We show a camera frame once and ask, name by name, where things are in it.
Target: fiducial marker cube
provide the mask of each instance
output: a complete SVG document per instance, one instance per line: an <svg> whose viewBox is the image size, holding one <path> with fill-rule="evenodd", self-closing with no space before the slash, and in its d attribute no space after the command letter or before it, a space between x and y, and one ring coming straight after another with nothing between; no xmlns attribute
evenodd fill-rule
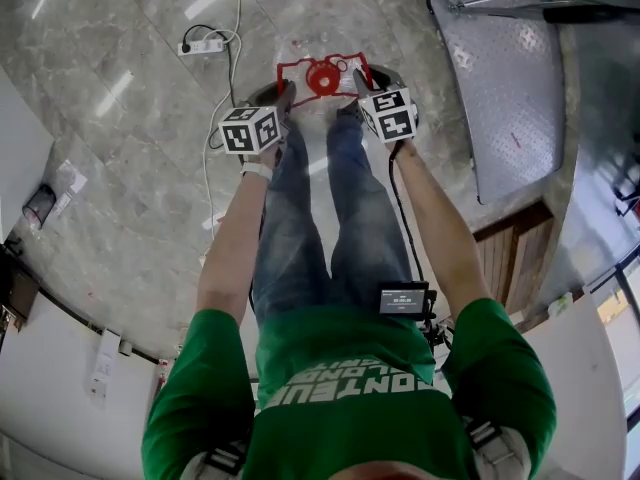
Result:
<svg viewBox="0 0 640 480"><path fill-rule="evenodd" d="M416 116L406 87L360 98L358 103L367 126L382 142L415 136Z"/></svg>
<svg viewBox="0 0 640 480"><path fill-rule="evenodd" d="M227 154L258 154L282 137L276 107L232 108L218 123Z"/></svg>

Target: marble floor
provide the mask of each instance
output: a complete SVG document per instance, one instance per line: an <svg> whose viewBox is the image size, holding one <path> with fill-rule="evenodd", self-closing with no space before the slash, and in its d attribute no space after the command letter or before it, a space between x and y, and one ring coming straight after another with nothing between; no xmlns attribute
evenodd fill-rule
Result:
<svg viewBox="0 0 640 480"><path fill-rule="evenodd" d="M420 152L470 226L542 196L558 227L551 254L577 149L570 35L562 36L568 113L562 169L481 206L448 59L424 2L242 0L235 92L246 97L275 79L279 60L364 52L405 78L421 115ZM26 261L71 309L156 356L175 355L193 314L199 257L211 238L202 149L211 112L227 91L225 55L178 57L177 46L195 23L233 28L235 18L236 0L0 0L0 64L55 138L45 179L59 195L73 194L42 231L17 226ZM294 114L317 165L336 105ZM367 147L386 183L385 150L371 137ZM214 151L207 161L214 212L222 215L239 181L238 162ZM337 221L326 170L312 176L312 193L329 255ZM446 305L438 311L446 314Z"/></svg>

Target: metal panel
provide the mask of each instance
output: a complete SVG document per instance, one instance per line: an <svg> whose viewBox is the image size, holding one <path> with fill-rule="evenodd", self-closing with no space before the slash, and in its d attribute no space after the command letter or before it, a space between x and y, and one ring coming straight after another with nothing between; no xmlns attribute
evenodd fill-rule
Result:
<svg viewBox="0 0 640 480"><path fill-rule="evenodd" d="M492 0L491 6L536 1ZM457 15L447 0L431 0L431 6L467 116L478 200L499 199L558 169L564 143L564 83L555 26Z"/></svg>

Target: power strip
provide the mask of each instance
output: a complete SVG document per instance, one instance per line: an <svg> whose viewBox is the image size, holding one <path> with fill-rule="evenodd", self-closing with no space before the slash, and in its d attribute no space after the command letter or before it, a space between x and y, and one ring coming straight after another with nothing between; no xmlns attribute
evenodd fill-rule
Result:
<svg viewBox="0 0 640 480"><path fill-rule="evenodd" d="M200 55L203 53L219 53L224 51L222 39L205 39L204 41L189 41L178 45L178 56Z"/></svg>

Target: green t-shirt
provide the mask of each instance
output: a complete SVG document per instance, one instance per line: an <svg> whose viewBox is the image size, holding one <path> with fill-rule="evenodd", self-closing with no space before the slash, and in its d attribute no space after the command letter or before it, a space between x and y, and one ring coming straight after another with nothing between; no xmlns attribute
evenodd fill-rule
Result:
<svg viewBox="0 0 640 480"><path fill-rule="evenodd" d="M148 480L180 478L195 455L246 437L251 425L249 480L326 480L373 460L476 478L463 416L517 431L533 474L555 429L553 396L535 353L489 299L458 318L443 367L452 399L431 387L434 360L413 322L343 308L268 321L256 360L263 410L254 420L233 318L220 311L194 317L149 416L142 446Z"/></svg>

